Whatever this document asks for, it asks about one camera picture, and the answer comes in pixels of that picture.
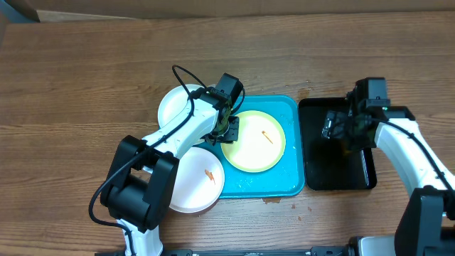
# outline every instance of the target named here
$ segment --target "wooden table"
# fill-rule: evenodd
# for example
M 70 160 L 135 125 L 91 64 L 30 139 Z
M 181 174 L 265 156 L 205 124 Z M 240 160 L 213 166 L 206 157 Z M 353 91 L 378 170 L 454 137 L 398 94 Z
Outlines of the wooden table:
M 119 141 L 158 129 L 160 100 L 178 85 L 174 63 L 206 84 L 227 72 L 248 95 L 296 101 L 342 97 L 356 80 L 384 76 L 393 104 L 411 109 L 455 170 L 454 26 L 454 12 L 9 25 L 0 52 L 0 253 L 123 248 L 122 232 L 92 223 L 87 205 Z M 296 249 L 393 233 L 408 195 L 385 155 L 374 157 L 372 191 L 221 200 L 201 215 L 169 212 L 161 239 L 197 250 Z

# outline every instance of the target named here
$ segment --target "wire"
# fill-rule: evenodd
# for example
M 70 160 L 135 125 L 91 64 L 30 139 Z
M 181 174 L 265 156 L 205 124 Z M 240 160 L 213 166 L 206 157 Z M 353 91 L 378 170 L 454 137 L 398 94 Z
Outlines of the wire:
M 207 88 L 207 86 L 204 85 L 204 83 L 199 80 L 198 77 L 196 77 L 195 75 L 193 75 L 193 73 L 191 73 L 190 71 L 186 70 L 185 68 L 182 68 L 181 66 L 179 65 L 173 65 L 172 66 L 172 71 L 173 71 L 173 74 L 176 76 L 177 80 L 180 82 L 180 84 L 183 86 L 183 88 L 185 89 L 186 93 L 188 93 L 188 89 L 186 88 L 185 84 L 183 83 L 182 79 L 180 79 L 180 77 L 177 75 L 177 72 L 176 72 L 176 69 L 175 68 L 179 68 L 183 71 L 185 71 L 185 73 L 189 74 L 190 76 L 192 76 L 196 81 L 198 81 L 200 83 L 200 85 L 202 85 L 204 88 Z
M 378 118 L 371 118 L 371 117 L 365 118 L 364 120 L 365 121 L 374 121 L 374 122 L 379 122 L 379 123 L 384 123 L 384 124 L 390 125 L 391 127 L 394 127 L 395 129 L 401 131 L 402 133 L 406 134 L 409 138 L 411 138 L 417 144 L 417 146 L 419 146 L 420 150 L 422 150 L 422 153 L 426 156 L 426 158 L 428 159 L 428 162 L 431 164 L 431 166 L 433 167 L 434 171 L 436 172 L 438 178 L 441 180 L 441 182 L 444 184 L 444 186 L 447 188 L 447 190 L 451 193 L 451 195 L 454 194 L 453 188 L 450 186 L 450 183 L 446 180 L 444 173 L 437 166 L 436 161 L 433 159 L 432 155 L 428 152 L 427 148 L 421 143 L 421 141 L 415 137 L 415 135 L 413 133 L 408 132 L 405 128 L 403 128 L 399 125 L 396 125 L 392 122 L 386 121 L 386 120 L 382 120 L 382 119 L 378 119 Z M 340 124 L 343 124 L 347 121 L 349 121 L 348 118 L 345 119 L 344 121 L 334 124 L 333 128 Z
M 151 151 L 153 148 L 155 148 L 156 146 L 160 145 L 161 143 L 165 142 L 170 136 L 172 136 L 172 134 L 174 134 L 175 132 L 177 132 L 183 125 L 186 124 L 186 122 L 193 116 L 193 113 L 194 113 L 194 100 L 193 98 L 191 97 L 190 95 L 190 91 L 188 90 L 188 88 L 186 87 L 185 83 L 182 81 L 182 79 L 178 76 L 177 72 L 176 72 L 176 68 L 179 68 L 181 70 L 183 70 L 184 72 L 188 73 L 189 75 L 191 75 L 195 80 L 197 80 L 203 87 L 206 87 L 200 80 L 199 78 L 197 78 L 195 75 L 193 75 L 193 73 L 191 73 L 190 71 L 186 70 L 185 68 L 182 68 L 181 66 L 178 66 L 178 65 L 173 65 L 172 66 L 172 72 L 173 74 L 176 76 L 177 80 L 180 82 L 180 84 L 182 85 L 183 89 L 186 91 L 186 93 L 188 94 L 188 97 L 189 97 L 189 100 L 190 100 L 190 103 L 191 103 L 191 109 L 190 109 L 190 112 L 188 113 L 188 116 L 182 121 L 182 123 L 180 123 L 177 127 L 175 127 L 174 129 L 172 129 L 168 134 L 162 136 L 162 138 L 160 138 L 158 141 L 156 141 L 155 143 L 153 143 L 151 146 L 147 147 L 145 150 L 143 150 L 142 152 L 140 152 L 139 154 L 137 154 L 136 156 L 134 156 L 133 158 L 131 158 L 126 164 L 124 164 L 122 167 L 120 167 L 118 170 L 116 170 L 105 182 L 103 182 L 100 187 L 95 191 L 95 193 L 93 194 L 92 196 L 92 199 L 90 200 L 90 204 L 88 206 L 88 214 L 90 216 L 90 219 L 92 219 L 93 222 L 97 223 L 97 224 L 100 224 L 100 225 L 106 225 L 106 226 L 109 226 L 109 227 L 118 227 L 118 228 L 121 228 L 125 231 L 125 235 L 128 236 L 128 241 L 129 241 L 129 249 L 131 250 L 131 254 L 132 256 L 135 256 L 136 253 L 134 251 L 134 245 L 133 245 L 133 237 L 132 237 L 132 233 L 131 231 L 129 230 L 129 228 L 125 225 L 122 225 L 122 224 L 119 224 L 119 223 L 111 223 L 111 222 L 108 222 L 108 221 L 104 221 L 104 220 L 100 220 L 98 218 L 95 217 L 95 214 L 93 213 L 93 207 L 95 205 L 95 202 L 98 198 L 98 196 L 101 194 L 101 191 L 103 190 L 103 188 L 105 188 L 108 184 L 110 184 L 110 182 L 117 176 L 119 175 L 122 171 L 126 170 L 126 169 L 129 169 L 131 168 L 131 166 L 135 163 L 137 163 L 139 160 L 141 160 L 144 156 L 146 156 L 146 154 Z
M 243 100 L 245 99 L 245 88 L 244 87 L 242 87 L 242 92 L 243 92 L 242 101 L 240 101 L 240 104 L 230 114 L 235 114 L 237 111 L 239 111 L 240 106 L 242 106 Z

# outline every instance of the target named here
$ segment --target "plate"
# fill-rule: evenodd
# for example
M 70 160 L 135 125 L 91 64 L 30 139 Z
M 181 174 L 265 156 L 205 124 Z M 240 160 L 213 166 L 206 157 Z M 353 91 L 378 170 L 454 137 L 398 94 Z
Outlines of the plate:
M 201 88 L 201 85 L 186 85 L 190 92 Z M 174 117 L 176 117 L 186 106 L 188 101 L 188 94 L 186 93 L 183 86 L 175 87 L 170 90 L 159 103 L 158 107 L 158 125 L 164 127 Z M 199 139 L 195 144 L 204 142 L 203 139 Z
M 213 180 L 205 170 L 212 173 Z M 197 213 L 218 200 L 224 184 L 225 172 L 220 160 L 205 149 L 192 147 L 178 164 L 169 207 L 181 213 Z
M 239 117 L 238 140 L 221 144 L 225 158 L 237 169 L 261 172 L 272 168 L 281 159 L 286 146 L 282 126 L 271 115 L 250 110 Z

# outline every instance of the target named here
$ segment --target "yellow plate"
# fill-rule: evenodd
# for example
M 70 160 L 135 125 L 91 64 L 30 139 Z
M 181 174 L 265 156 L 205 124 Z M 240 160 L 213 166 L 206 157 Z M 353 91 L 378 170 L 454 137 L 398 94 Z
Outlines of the yellow plate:
M 281 159 L 286 146 L 282 126 L 271 115 L 249 110 L 237 114 L 239 137 L 233 144 L 221 144 L 225 158 L 237 169 L 261 172 Z

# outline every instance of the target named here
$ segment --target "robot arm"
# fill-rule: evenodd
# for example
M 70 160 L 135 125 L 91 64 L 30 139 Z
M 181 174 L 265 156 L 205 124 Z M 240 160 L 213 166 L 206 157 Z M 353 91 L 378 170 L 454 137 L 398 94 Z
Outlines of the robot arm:
M 453 255 L 455 229 L 441 223 L 444 214 L 455 220 L 455 178 L 425 142 L 414 116 L 406 107 L 390 106 L 383 78 L 357 81 L 346 100 L 349 113 L 328 112 L 322 136 L 342 140 L 347 150 L 380 148 L 410 196 L 395 235 L 354 239 L 356 255 Z
M 384 78 L 357 81 L 346 100 L 350 103 L 349 113 L 329 112 L 322 131 L 323 137 L 341 139 L 350 151 L 380 148 L 396 168 L 410 196 L 415 188 L 424 186 L 446 190 L 447 187 L 417 143 L 384 122 L 396 124 L 422 143 L 448 183 L 455 186 L 454 175 L 425 142 L 412 113 L 406 107 L 390 106 Z
M 408 132 L 413 133 L 414 136 L 423 143 L 433 160 L 436 161 L 437 166 L 442 171 L 449 184 L 455 186 L 454 175 L 447 170 L 425 142 L 416 121 L 409 120 L 408 118 L 391 118 L 389 119 L 389 122 L 397 124 Z M 446 190 L 445 185 L 434 172 L 433 167 L 423 154 L 422 150 L 406 134 L 390 125 L 379 123 L 378 128 L 376 129 L 375 143 L 376 146 L 387 155 L 388 159 L 391 160 L 397 173 L 405 184 L 409 196 L 411 196 L 415 188 L 423 188 L 424 186 L 432 186 L 438 190 Z
M 201 137 L 213 144 L 237 140 L 238 117 L 232 117 L 231 112 L 242 91 L 237 78 L 224 74 L 215 87 L 191 93 L 194 111 L 190 118 L 189 100 L 159 131 L 143 139 L 127 136 L 120 142 L 107 175 L 111 182 L 101 190 L 101 204 L 130 232 L 124 234 L 125 255 L 132 255 L 131 246 L 138 256 L 158 256 L 163 252 L 158 225 L 171 202 L 179 160 Z M 122 171 L 140 154 L 140 160 Z M 150 181 L 133 176 L 130 168 L 148 171 Z

